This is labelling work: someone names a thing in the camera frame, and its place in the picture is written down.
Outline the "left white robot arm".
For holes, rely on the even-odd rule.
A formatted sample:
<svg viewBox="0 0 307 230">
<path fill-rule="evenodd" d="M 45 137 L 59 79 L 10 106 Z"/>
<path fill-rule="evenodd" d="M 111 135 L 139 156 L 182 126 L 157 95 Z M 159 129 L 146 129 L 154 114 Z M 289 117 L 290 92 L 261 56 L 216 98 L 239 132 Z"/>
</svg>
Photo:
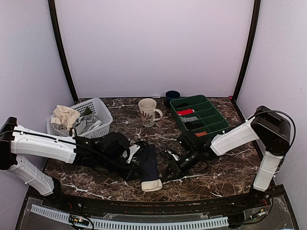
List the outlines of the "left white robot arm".
<svg viewBox="0 0 307 230">
<path fill-rule="evenodd" d="M 48 197 L 57 209 L 63 209 L 68 199 L 61 193 L 60 182 L 37 169 L 26 159 L 26 154 L 129 173 L 137 171 L 148 160 L 149 145 L 144 141 L 132 145 L 123 134 L 116 132 L 100 138 L 43 134 L 18 125 L 15 117 L 9 117 L 0 129 L 1 170 L 15 174 L 40 195 Z"/>
</svg>

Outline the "navy underwear white waistband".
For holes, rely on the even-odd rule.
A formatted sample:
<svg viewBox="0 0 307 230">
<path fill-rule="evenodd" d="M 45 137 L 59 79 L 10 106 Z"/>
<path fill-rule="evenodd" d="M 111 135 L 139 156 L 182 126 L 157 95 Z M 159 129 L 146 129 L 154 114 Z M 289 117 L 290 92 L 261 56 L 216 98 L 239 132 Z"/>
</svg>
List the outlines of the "navy underwear white waistband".
<svg viewBox="0 0 307 230">
<path fill-rule="evenodd" d="M 141 188 L 143 192 L 158 191 L 163 188 L 158 175 L 157 154 L 155 145 L 149 145 L 149 157 L 141 166 Z"/>
</svg>

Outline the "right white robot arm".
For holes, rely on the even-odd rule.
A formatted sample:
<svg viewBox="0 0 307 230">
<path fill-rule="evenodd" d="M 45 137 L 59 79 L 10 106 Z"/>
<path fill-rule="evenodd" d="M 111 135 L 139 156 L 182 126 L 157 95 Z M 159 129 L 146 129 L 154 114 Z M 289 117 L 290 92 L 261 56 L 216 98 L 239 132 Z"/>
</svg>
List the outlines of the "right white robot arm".
<svg viewBox="0 0 307 230">
<path fill-rule="evenodd" d="M 177 142 L 187 151 L 183 157 L 169 155 L 162 182 L 180 179 L 200 161 L 210 161 L 221 157 L 247 143 L 259 140 L 265 146 L 265 153 L 253 181 L 251 193 L 245 196 L 245 204 L 255 208 L 263 201 L 263 193 L 269 188 L 296 138 L 296 125 L 288 114 L 271 110 L 265 106 L 229 131 L 213 138 L 202 139 L 188 130 L 183 132 Z"/>
</svg>

